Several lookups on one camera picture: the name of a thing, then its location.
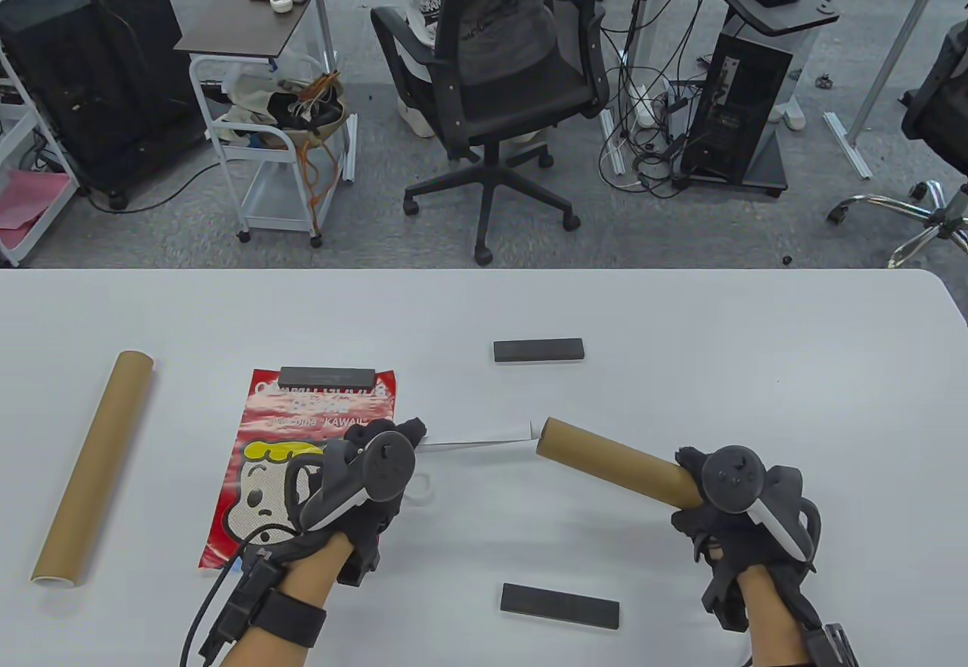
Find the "person's right hand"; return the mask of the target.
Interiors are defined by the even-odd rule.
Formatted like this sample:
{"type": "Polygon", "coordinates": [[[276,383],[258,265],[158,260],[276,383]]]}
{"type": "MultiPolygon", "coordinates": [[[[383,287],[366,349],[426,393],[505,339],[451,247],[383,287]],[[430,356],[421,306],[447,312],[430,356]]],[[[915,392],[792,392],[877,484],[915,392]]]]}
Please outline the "person's right hand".
{"type": "Polygon", "coordinates": [[[814,568],[812,558],[791,556],[770,529],[755,524],[750,515],[726,513],[713,505],[702,484],[709,457],[691,446],[675,452],[675,463],[693,478],[703,503],[675,511],[671,517],[674,528],[691,539],[695,559],[704,559],[712,568],[712,581],[703,597],[706,612],[715,615],[726,631],[746,631],[751,607],[741,594],[739,576],[751,567],[763,566],[795,621],[805,630],[819,629],[820,616],[802,594],[802,583],[814,568]]]}

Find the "person's left hand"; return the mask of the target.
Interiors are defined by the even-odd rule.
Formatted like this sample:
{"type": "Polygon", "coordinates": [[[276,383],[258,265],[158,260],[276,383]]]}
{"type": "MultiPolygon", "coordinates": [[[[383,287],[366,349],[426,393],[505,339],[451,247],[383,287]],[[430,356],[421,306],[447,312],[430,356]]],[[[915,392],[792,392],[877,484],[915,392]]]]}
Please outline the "person's left hand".
{"type": "Polygon", "coordinates": [[[249,546],[244,562],[262,557],[289,566],[344,535],[352,553],[337,581],[358,587],[377,568],[380,533],[400,512],[415,449],[426,434],[418,417],[400,424],[374,420],[325,440],[319,453],[295,456],[284,476],[284,506],[296,533],[277,544],[249,546]]]}

